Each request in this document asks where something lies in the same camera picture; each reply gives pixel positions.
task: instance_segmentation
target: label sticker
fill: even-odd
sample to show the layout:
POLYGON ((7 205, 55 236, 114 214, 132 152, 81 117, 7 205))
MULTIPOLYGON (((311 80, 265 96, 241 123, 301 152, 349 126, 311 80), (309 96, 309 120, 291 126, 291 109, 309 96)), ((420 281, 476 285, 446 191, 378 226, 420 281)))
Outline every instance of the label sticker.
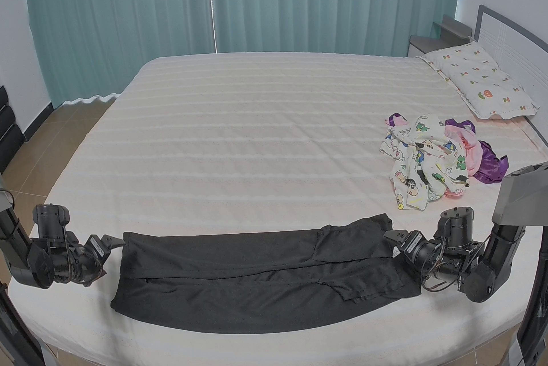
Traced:
POLYGON ((103 249, 101 249, 101 246, 99 246, 99 244, 97 243, 97 241, 95 241, 95 239, 92 237, 89 239, 91 244, 93 245, 93 247, 95 248, 95 250, 97 251, 97 253, 99 253, 99 255, 101 256, 105 256, 105 252, 103 251, 103 249))
POLYGON ((416 247, 417 244, 419 244, 420 239, 422 238, 422 234, 418 233, 415 237, 415 239, 411 242, 409 247, 407 247, 407 253, 411 253, 413 249, 416 247))

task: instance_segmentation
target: black fabric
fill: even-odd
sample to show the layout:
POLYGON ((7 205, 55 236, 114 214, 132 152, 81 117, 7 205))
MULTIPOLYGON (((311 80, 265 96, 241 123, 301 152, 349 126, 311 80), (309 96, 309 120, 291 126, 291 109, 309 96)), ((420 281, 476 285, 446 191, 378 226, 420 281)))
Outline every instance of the black fabric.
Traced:
POLYGON ((420 294, 382 238, 386 214, 319 230, 151 237, 125 232, 111 307, 204 333, 277 333, 344 321, 420 294))

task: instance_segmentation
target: bed sheet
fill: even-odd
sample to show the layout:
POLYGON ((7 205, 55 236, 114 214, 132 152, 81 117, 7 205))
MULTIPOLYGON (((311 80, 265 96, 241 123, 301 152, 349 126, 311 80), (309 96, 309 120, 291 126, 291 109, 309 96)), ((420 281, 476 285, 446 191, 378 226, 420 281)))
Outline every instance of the bed sheet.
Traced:
MULTIPOLYGON (((431 236, 439 213, 475 210, 490 232, 498 184, 471 179, 459 199, 399 211, 379 152, 384 118, 434 113, 476 123, 510 170, 547 160, 522 121, 479 121, 420 59, 308 53, 207 54, 147 63, 80 145, 47 202, 65 205, 81 242, 124 231, 166 236, 312 229, 386 212, 431 236)), ((110 308, 121 251, 84 288, 9 295, 44 341, 110 365, 435 365, 510 328, 531 291, 540 228, 528 228, 510 279, 475 304, 423 292, 357 318, 291 333, 203 334, 131 320, 110 308)))

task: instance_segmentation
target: pillow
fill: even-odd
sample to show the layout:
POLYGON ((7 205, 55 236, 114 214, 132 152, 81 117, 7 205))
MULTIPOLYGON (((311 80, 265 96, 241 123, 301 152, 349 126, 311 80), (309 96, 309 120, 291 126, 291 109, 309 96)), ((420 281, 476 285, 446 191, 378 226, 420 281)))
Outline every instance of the pillow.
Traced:
POLYGON ((432 51, 420 57, 457 92, 472 112, 483 120, 535 115, 538 106, 521 85, 502 71, 479 43, 432 51))

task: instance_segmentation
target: tiled floor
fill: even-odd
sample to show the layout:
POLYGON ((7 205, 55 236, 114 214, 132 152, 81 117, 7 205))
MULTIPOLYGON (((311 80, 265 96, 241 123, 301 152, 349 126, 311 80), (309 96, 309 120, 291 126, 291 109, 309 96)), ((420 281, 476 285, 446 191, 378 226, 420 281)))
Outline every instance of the tiled floor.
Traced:
MULTIPOLYGON (((98 100, 90 104, 75 104, 56 109, 24 144, 2 174, 6 188, 15 196, 15 212, 25 230, 32 228, 32 208, 43 203, 53 184, 91 128, 112 104, 98 100)), ((11 275, 0 259, 0 280, 9 283, 11 275)), ((510 340, 509 330, 493 340, 465 353, 446 366, 474 366, 498 364, 510 340)), ((53 348, 63 366, 91 366, 92 363, 53 348)), ((0 351, 0 366, 10 364, 0 351)), ((548 366, 548 353, 539 366, 548 366)))

